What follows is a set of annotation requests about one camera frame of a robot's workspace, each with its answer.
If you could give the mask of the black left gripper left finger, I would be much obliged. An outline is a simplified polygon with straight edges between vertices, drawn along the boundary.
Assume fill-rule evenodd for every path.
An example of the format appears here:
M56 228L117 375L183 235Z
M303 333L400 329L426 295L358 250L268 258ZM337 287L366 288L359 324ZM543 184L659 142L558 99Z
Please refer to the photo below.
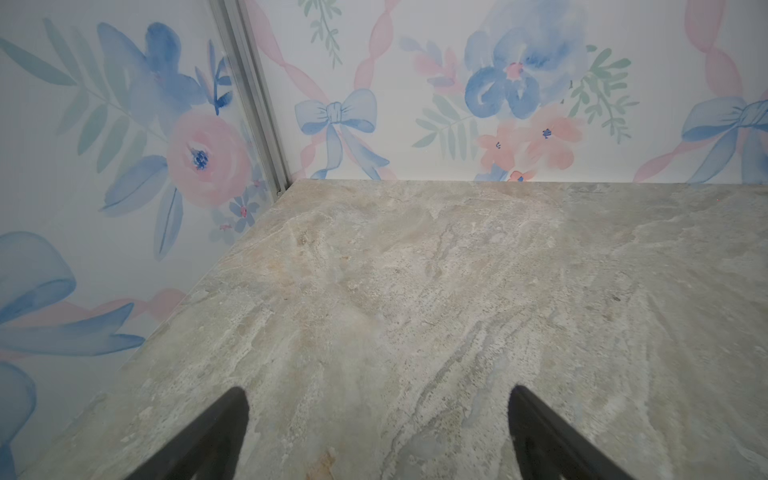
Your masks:
M232 479L248 420L246 392L232 387L127 479Z

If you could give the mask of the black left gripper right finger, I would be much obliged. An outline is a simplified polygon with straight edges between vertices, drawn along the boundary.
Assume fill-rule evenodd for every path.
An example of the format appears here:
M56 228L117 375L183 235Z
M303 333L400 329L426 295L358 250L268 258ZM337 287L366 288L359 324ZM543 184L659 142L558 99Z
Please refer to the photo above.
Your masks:
M630 477L524 385L511 390L507 417L524 479Z

